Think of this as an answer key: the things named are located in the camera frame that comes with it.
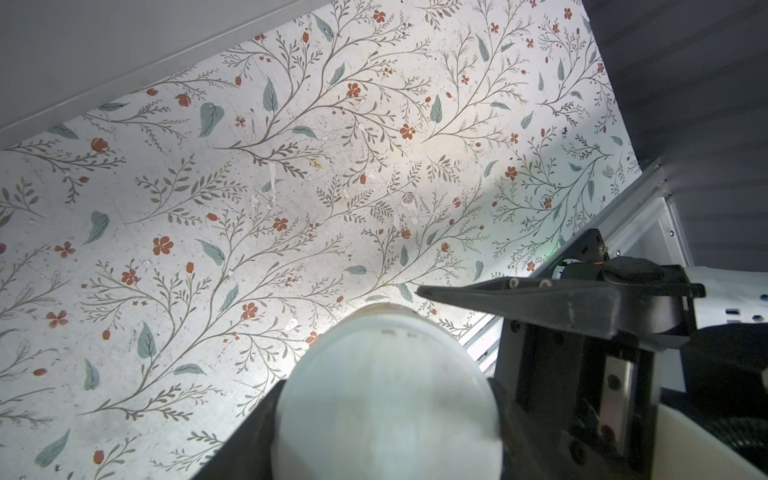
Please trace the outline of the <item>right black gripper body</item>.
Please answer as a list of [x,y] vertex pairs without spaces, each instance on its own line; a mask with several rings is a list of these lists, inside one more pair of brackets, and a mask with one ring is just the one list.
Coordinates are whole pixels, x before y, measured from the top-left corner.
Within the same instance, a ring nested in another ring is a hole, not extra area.
[[652,335],[611,339],[502,319],[493,378],[559,454],[563,479],[648,479],[653,467],[662,353],[684,316]]

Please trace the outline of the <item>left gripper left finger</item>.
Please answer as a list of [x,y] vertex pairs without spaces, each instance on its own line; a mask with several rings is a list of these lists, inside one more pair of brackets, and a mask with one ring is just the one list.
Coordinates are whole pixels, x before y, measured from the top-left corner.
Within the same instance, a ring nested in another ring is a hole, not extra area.
[[286,381],[277,382],[194,480],[273,479],[271,447],[276,438],[277,405]]

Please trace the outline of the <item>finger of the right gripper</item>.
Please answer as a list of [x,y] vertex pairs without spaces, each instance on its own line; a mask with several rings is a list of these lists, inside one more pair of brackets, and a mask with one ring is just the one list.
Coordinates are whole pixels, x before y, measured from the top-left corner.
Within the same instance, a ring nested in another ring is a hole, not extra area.
[[465,287],[422,285],[432,302],[580,335],[611,339],[661,333],[679,321],[652,311],[661,298],[702,298],[701,284],[617,285],[594,280],[502,277]]

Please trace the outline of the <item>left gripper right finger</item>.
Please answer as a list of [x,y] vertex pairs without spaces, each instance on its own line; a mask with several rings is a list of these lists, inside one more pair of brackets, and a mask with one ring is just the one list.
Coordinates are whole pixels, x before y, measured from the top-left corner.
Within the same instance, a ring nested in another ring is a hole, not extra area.
[[502,383],[495,378],[489,378],[488,383],[496,402],[499,435],[505,450],[502,478],[563,479],[559,454],[550,448]]

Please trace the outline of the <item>orange fruit can white lid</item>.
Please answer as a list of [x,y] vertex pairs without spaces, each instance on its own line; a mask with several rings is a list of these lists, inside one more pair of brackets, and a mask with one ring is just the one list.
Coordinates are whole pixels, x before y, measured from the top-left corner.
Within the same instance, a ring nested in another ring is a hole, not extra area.
[[279,395],[277,479],[497,479],[491,386],[447,331],[392,303],[321,335]]

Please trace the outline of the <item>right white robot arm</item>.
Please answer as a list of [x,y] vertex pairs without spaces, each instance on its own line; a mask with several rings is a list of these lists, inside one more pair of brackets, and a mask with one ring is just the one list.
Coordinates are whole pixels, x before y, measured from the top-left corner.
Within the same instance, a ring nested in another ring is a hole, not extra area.
[[422,286],[503,322],[506,479],[763,479],[767,280],[630,257]]

